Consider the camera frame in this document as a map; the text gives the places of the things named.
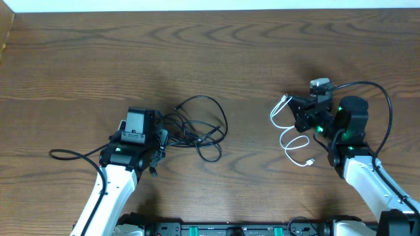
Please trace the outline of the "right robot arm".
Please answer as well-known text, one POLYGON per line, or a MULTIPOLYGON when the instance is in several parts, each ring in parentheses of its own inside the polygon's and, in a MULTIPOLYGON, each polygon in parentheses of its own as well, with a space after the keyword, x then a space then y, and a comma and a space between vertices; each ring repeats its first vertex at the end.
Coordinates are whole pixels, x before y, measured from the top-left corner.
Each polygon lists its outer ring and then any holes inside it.
POLYGON ((419 234, 419 203, 390 177, 364 140, 367 101, 345 96, 335 115, 330 95, 294 96, 288 105, 298 132, 313 128, 330 141, 325 146, 329 164, 359 193, 378 222, 377 229, 371 229, 356 217, 337 216, 319 226, 319 235, 419 234))

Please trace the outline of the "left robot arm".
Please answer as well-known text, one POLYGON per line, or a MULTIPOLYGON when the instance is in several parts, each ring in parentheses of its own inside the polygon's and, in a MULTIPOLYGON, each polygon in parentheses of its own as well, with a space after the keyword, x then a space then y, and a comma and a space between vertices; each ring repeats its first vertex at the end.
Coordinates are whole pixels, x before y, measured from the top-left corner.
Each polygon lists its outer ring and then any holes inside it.
POLYGON ((142 173, 149 170, 157 175, 167 143, 168 131, 158 110, 130 107, 100 152, 100 173, 71 234, 112 235, 142 173))

